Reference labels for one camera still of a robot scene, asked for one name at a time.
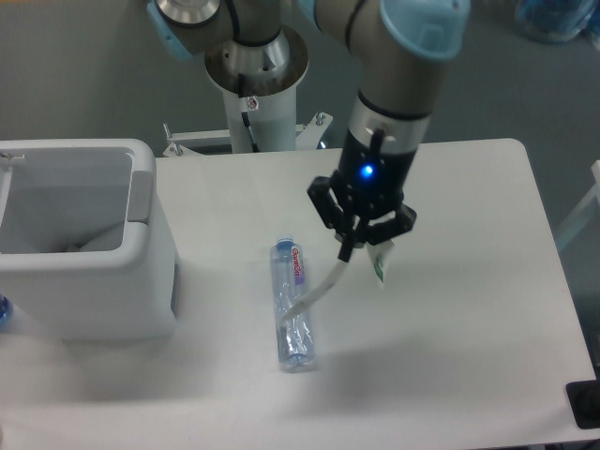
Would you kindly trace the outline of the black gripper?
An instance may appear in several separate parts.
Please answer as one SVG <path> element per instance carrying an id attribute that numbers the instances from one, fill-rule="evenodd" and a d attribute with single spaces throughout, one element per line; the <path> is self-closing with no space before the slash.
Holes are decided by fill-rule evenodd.
<path id="1" fill-rule="evenodd" d="M 336 232 L 341 243 L 337 258 L 344 263 L 364 244 L 362 218 L 395 211 L 387 220 L 367 226 L 365 242 L 372 246 L 410 232 L 417 219 L 416 211 L 402 203 L 416 151 L 386 153 L 387 144 L 380 130 L 367 143 L 347 132 L 337 169 L 330 177 L 315 177 L 307 189 L 324 226 Z"/>

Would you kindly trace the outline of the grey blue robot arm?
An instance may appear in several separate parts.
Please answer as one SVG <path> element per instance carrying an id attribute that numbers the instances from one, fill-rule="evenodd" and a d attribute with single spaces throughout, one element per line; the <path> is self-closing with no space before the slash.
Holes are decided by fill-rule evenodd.
<path id="1" fill-rule="evenodd" d="M 321 32 L 364 67 L 337 169 L 308 196 L 348 261 L 354 249 L 407 233 L 416 214 L 403 186 L 426 134 L 448 63 L 458 55 L 467 1 L 302 1 Z M 232 149 L 292 150 L 294 112 L 276 97 L 293 93 L 308 70 L 303 39 L 278 1 L 151 1 L 147 11 L 169 51 L 201 56 L 221 90 Z"/>

